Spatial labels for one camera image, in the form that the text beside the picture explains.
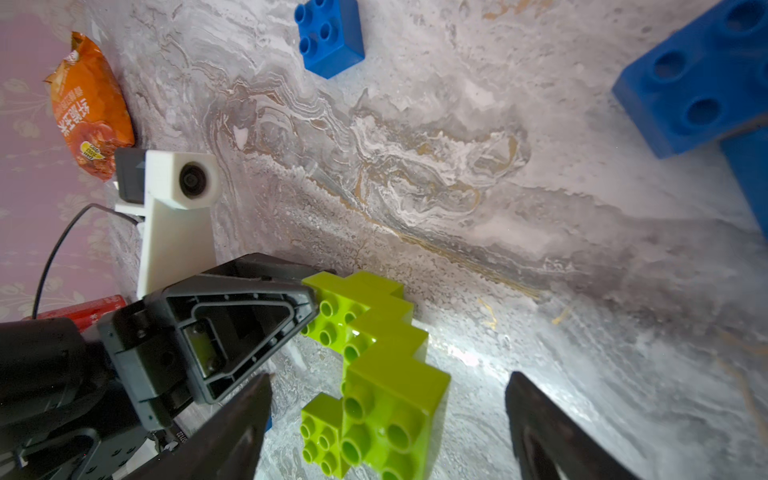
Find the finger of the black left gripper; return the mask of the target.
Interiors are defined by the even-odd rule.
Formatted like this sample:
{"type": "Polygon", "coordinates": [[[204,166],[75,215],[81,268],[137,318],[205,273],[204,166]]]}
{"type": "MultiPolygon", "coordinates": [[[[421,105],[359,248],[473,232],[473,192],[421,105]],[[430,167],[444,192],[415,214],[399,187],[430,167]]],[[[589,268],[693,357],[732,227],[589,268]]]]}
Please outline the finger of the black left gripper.
{"type": "Polygon", "coordinates": [[[291,262],[274,256],[251,253],[204,271],[204,274],[260,279],[262,281],[300,283],[320,273],[314,266],[291,262]]]}
{"type": "Polygon", "coordinates": [[[190,278],[105,315],[97,330],[136,402],[212,404],[317,314],[299,283],[190,278]]]}

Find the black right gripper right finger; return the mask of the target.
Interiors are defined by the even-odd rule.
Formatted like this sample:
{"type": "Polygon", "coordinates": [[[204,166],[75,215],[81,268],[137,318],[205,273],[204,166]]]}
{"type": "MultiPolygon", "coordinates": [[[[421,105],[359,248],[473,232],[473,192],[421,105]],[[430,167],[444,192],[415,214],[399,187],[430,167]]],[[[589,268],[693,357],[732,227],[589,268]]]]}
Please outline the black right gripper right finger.
{"type": "Polygon", "coordinates": [[[514,455],[523,479],[634,479],[526,375],[505,390],[514,455]]]}

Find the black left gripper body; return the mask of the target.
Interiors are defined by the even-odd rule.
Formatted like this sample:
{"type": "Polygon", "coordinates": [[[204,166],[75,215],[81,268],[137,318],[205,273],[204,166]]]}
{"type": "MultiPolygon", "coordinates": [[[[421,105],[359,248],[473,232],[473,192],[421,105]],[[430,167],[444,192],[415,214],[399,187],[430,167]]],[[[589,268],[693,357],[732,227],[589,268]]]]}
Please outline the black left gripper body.
{"type": "Polygon", "coordinates": [[[111,479],[151,440],[173,451],[177,423],[144,428],[96,331],[67,318],[1,326],[1,476],[111,479]]]}

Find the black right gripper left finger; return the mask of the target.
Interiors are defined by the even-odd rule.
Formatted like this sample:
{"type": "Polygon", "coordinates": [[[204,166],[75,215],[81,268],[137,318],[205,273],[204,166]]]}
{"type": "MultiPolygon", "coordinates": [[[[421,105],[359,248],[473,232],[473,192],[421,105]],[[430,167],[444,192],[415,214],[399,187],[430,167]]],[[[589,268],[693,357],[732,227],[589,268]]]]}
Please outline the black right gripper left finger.
{"type": "Polygon", "coordinates": [[[130,479],[252,480],[270,418],[270,375],[253,377],[189,440],[128,475],[130,479]]]}

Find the green 2x4 lego brick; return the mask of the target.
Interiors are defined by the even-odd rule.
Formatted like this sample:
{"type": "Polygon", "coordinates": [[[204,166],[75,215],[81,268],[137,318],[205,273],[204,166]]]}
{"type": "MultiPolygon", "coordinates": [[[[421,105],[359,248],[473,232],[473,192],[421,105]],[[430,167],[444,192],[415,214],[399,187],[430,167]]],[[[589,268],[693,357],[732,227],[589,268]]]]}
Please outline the green 2x4 lego brick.
{"type": "Polygon", "coordinates": [[[348,367],[339,448],[382,479],[427,479],[442,442],[451,376],[377,344],[348,367]]]}

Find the green 2x2 lego brick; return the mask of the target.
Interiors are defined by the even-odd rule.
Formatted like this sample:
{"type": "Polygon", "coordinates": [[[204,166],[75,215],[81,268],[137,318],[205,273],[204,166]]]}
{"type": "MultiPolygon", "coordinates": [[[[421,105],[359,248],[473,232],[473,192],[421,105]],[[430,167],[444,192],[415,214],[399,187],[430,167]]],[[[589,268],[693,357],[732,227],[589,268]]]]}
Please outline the green 2x2 lego brick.
{"type": "Polygon", "coordinates": [[[341,400],[319,393],[301,410],[300,434],[303,460],[317,464],[326,476],[343,479],[349,470],[341,456],[341,400]]]}
{"type": "Polygon", "coordinates": [[[424,362],[428,347],[428,333],[414,327],[409,320],[403,321],[392,316],[368,311],[348,325],[348,339],[341,350],[344,368],[359,359],[375,345],[384,345],[390,355],[404,353],[408,357],[424,362]]]}

